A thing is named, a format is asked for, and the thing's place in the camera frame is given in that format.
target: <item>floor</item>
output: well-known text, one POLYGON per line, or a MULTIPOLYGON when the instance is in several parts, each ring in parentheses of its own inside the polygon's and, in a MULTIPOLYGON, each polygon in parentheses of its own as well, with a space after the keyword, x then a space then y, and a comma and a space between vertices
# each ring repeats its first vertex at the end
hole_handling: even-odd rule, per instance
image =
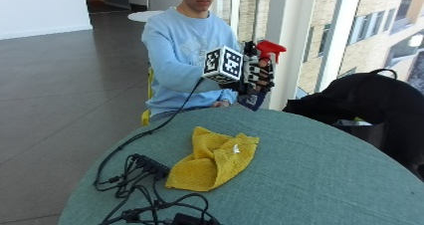
POLYGON ((114 5, 106 4, 103 1, 92 1, 88 2, 88 10, 90 13, 106 13, 106 12, 120 12, 120 11, 127 11, 130 9, 116 7, 114 5))
POLYGON ((56 225, 91 164, 142 126, 149 66, 131 13, 0 41, 2 225, 56 225))

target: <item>black backpack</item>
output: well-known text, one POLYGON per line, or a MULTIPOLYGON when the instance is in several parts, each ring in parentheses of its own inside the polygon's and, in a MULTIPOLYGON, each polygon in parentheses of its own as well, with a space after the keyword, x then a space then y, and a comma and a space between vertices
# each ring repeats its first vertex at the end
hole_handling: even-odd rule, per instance
POLYGON ((424 181, 424 96, 393 70, 349 75, 321 92, 289 100, 285 109, 322 121, 374 144, 424 181), (379 75, 390 71, 395 78, 379 75), (373 126, 344 125, 363 119, 373 126))

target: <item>light blue sweater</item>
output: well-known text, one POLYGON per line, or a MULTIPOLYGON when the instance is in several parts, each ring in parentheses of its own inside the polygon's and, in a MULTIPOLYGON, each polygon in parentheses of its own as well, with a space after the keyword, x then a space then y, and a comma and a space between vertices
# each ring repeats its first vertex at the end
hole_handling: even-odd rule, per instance
MULTIPOLYGON (((184 105, 203 77, 207 51, 224 45, 239 50, 239 43, 228 23, 216 14, 205 19, 191 18, 176 8, 149 19, 143 41, 155 69, 155 96, 147 102, 155 115, 184 105)), ((205 79, 185 109, 209 108, 220 100, 235 103, 236 96, 236 92, 221 90, 217 82, 205 79)))

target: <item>yellow cloth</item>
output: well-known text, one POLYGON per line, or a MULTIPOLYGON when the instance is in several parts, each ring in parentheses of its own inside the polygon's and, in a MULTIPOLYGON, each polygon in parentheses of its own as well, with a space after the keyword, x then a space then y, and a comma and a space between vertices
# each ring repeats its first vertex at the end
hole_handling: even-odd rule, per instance
POLYGON ((195 153, 173 167, 168 188, 209 191, 248 167, 260 138, 240 133, 237 137, 197 127, 193 134, 195 153))

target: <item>round table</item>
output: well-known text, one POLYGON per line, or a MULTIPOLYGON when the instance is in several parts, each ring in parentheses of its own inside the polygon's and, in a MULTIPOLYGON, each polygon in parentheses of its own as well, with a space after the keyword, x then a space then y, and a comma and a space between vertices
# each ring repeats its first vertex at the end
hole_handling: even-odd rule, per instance
MULTIPOLYGON (((124 141, 163 122, 142 127, 106 152, 70 198, 60 224, 102 223, 123 199, 115 198, 115 191, 96 191, 99 165, 124 141)), ((193 152, 197 126, 231 136, 243 132, 260 137, 248 168, 223 186, 203 193, 211 202, 209 212, 221 224, 423 224, 424 184, 411 172, 371 144, 286 112, 231 107, 179 114, 164 128, 114 156, 103 178, 123 172, 126 159, 135 153, 173 167, 193 152)), ((173 200, 191 192, 165 188, 163 181, 160 193, 173 200)), ((200 199, 191 203, 204 206, 200 199)), ((123 209, 148 205, 143 195, 135 194, 123 209)), ((179 212, 200 216, 197 211, 171 208, 159 213, 160 218, 173 219, 179 212)))
POLYGON ((146 11, 146 12, 138 12, 132 13, 130 15, 130 19, 138 22, 147 23, 149 18, 157 14, 164 13, 164 11, 146 11))

